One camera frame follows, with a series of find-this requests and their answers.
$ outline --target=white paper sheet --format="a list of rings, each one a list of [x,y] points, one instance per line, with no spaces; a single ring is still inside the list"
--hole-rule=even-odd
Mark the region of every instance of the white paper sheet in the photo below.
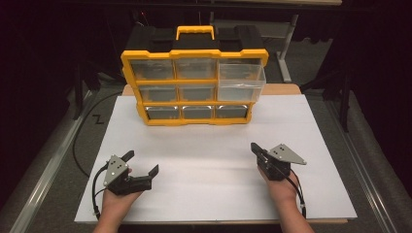
[[[248,124],[147,126],[134,96],[118,97],[76,222],[95,222],[92,178],[111,154],[135,156],[131,176],[159,165],[153,189],[134,203],[125,222],[261,221],[278,219],[250,143],[270,150],[283,143],[307,165],[299,175],[308,218],[357,217],[304,95],[262,95]],[[96,190],[103,188],[105,173]],[[102,195],[96,202],[101,204]]]

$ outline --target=gray floor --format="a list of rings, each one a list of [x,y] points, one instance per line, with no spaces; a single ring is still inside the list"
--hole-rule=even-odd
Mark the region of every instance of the gray floor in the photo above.
[[[275,41],[266,41],[266,44],[270,52],[273,52],[277,46]],[[328,47],[329,43],[316,45],[308,41],[292,43],[286,58],[292,82],[303,84],[314,79]],[[281,83],[279,67],[272,57],[265,68],[266,78],[269,83]],[[122,85],[103,83],[101,90],[94,95],[93,103],[98,103],[99,100],[121,90]],[[314,229],[317,232],[396,232],[395,228],[398,232],[408,232],[412,229],[411,220],[408,218],[412,215],[411,200],[374,140],[355,96],[352,94],[350,100],[348,134],[342,133],[336,123],[334,111],[336,103],[323,101],[319,90],[308,91],[306,96],[359,216],[345,224],[313,224]],[[80,129],[76,155],[88,173],[98,153],[115,100],[115,97],[109,97],[99,103]],[[73,115],[74,109],[71,108],[1,211],[0,232],[9,232],[14,226],[37,181],[67,136],[73,124],[71,119]],[[100,116],[100,123],[96,123],[97,116]],[[37,215],[32,219],[31,224],[28,224],[30,227],[27,232],[91,232],[93,225],[78,224],[73,221],[86,182],[87,177],[76,166],[70,148],[65,153],[61,167],[52,186],[47,190],[48,194]],[[276,226],[174,225],[138,226],[135,230],[137,232],[273,232],[273,229],[276,229]]]

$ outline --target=dark background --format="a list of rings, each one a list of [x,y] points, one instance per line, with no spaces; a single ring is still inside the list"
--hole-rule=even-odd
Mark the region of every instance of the dark background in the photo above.
[[[344,1],[350,9],[377,1]],[[306,12],[299,15],[293,39],[313,43],[334,39],[319,77],[351,64],[352,90],[384,154],[409,194],[412,183],[412,46],[408,7],[382,1],[368,14]],[[230,14],[217,17],[275,20],[289,14]],[[202,14],[207,23],[208,14]],[[89,88],[98,88],[97,72],[121,79],[120,54],[135,21],[156,27],[197,24],[197,12],[133,8],[91,8],[58,1],[0,3],[0,207],[48,139],[69,102],[75,68]]]

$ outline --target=plastic storage organizer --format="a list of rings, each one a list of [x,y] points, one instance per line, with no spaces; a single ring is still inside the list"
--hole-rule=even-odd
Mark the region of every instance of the plastic storage organizer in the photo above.
[[[268,53],[254,26],[133,29],[121,55],[148,125],[248,123]]]

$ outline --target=yellow handle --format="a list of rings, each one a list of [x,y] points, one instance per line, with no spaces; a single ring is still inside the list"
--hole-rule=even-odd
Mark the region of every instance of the yellow handle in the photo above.
[[[179,35],[181,33],[210,33],[212,36],[212,40],[215,40],[213,26],[178,26],[176,40],[179,40]]]

